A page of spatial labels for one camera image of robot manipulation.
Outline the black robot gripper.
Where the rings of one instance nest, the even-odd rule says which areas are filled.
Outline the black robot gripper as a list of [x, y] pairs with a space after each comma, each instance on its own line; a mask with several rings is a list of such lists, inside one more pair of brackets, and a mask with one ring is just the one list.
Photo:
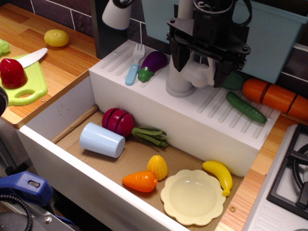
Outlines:
[[222, 87], [233, 70], [244, 68], [251, 51], [246, 44], [251, 16], [235, 23], [232, 19], [235, 5], [234, 0], [194, 0], [193, 19], [168, 19], [167, 39], [178, 72], [187, 64], [191, 51], [219, 62], [214, 88]]

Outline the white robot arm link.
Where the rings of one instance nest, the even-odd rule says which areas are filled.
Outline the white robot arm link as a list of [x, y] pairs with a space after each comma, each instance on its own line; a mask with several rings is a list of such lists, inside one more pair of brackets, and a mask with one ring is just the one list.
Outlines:
[[112, 0], [108, 1], [102, 14], [102, 21], [115, 30], [126, 30], [129, 26], [131, 5], [122, 9], [117, 7]]

